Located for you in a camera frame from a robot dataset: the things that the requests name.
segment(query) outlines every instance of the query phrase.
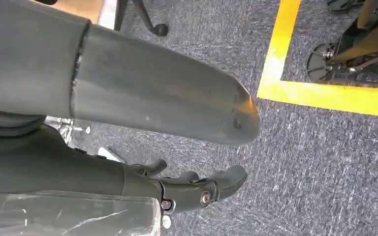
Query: yellow tape line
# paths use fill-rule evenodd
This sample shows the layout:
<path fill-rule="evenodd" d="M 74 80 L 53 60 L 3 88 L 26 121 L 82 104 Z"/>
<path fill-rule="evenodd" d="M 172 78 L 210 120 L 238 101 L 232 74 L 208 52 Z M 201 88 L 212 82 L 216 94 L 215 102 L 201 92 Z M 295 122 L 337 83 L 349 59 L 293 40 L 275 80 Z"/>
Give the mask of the yellow tape line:
<path fill-rule="evenodd" d="M 300 4 L 301 0 L 281 0 L 257 97 L 378 116 L 378 88 L 280 80 Z"/>

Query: wooden surface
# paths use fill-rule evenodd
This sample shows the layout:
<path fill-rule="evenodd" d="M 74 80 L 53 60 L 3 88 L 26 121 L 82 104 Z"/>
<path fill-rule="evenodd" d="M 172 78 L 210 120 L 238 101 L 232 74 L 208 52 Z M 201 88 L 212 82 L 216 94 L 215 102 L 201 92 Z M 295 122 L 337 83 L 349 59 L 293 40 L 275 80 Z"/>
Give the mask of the wooden surface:
<path fill-rule="evenodd" d="M 88 18 L 97 24 L 103 0 L 58 0 L 51 7 L 74 15 Z"/>

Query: chair leg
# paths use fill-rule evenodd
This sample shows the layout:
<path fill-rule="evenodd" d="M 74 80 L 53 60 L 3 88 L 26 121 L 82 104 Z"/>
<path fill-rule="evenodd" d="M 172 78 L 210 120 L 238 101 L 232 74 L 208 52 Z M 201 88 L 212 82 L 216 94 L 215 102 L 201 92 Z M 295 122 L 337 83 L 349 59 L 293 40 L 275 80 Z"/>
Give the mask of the chair leg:
<path fill-rule="evenodd" d="M 114 24 L 114 30 L 115 31 L 120 31 L 121 25 L 123 23 L 123 19 L 125 16 L 125 9 L 126 9 L 126 4 L 128 0 L 118 0 L 117 1 L 117 9 L 115 13 L 115 24 Z"/>
<path fill-rule="evenodd" d="M 157 36 L 166 36 L 167 33 L 169 33 L 169 27 L 166 24 L 158 24 L 155 27 L 153 27 L 153 23 L 151 23 L 149 14 L 147 13 L 143 0 L 132 1 L 134 2 L 138 15 L 140 15 L 140 17 L 143 19 L 144 24 L 150 32 Z"/>

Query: chair wheel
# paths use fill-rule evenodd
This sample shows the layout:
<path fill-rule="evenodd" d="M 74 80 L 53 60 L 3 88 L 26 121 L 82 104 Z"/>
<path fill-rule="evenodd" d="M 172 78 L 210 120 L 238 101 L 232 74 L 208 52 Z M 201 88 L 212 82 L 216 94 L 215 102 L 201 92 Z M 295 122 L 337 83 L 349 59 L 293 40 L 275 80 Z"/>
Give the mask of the chair wheel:
<path fill-rule="evenodd" d="M 169 33 L 169 26 L 166 24 L 158 24 L 154 27 L 154 34 L 157 36 L 164 37 Z"/>

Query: gray fabric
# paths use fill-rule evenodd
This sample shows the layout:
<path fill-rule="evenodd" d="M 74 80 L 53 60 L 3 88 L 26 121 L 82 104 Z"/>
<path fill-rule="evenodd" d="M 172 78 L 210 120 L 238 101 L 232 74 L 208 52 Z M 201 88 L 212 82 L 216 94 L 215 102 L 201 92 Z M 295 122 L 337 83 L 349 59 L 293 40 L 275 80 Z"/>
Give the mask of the gray fabric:
<path fill-rule="evenodd" d="M 256 93 L 278 0 L 145 3 L 154 24 L 170 25 L 169 35 L 149 33 L 133 5 L 124 34 L 217 65 Z M 325 1 L 303 0 L 283 78 L 305 80 L 309 50 L 335 39 L 352 17 L 336 19 L 325 11 Z M 90 135 L 74 133 L 73 144 L 94 153 L 110 147 L 129 163 L 164 158 L 164 176 L 189 169 L 204 177 L 234 164 L 247 169 L 249 178 L 234 197 L 176 215 L 162 235 L 378 235 L 378 117 L 268 100 L 258 106 L 261 133 L 242 147 L 97 123 Z"/>

